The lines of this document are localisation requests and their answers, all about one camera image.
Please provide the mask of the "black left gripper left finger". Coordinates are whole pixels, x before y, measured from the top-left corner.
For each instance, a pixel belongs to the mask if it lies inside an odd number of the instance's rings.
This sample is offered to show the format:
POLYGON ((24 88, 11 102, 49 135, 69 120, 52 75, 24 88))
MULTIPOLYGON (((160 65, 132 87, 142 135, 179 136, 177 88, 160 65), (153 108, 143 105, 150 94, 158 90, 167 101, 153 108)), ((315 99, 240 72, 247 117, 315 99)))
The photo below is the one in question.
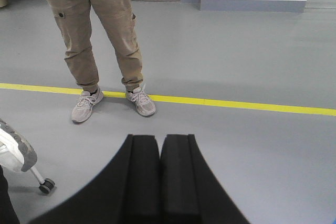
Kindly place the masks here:
POLYGON ((160 162, 153 135, 128 135, 78 193, 32 223, 160 223, 160 162))

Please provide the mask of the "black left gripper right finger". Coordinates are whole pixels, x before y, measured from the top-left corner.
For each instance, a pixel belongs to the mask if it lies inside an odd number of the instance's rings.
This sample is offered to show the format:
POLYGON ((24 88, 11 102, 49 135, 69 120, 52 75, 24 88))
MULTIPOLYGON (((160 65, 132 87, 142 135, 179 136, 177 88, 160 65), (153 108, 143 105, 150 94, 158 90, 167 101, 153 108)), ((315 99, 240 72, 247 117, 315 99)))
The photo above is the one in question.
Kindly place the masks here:
POLYGON ((163 223, 248 223, 193 134, 166 136, 160 158, 163 223))

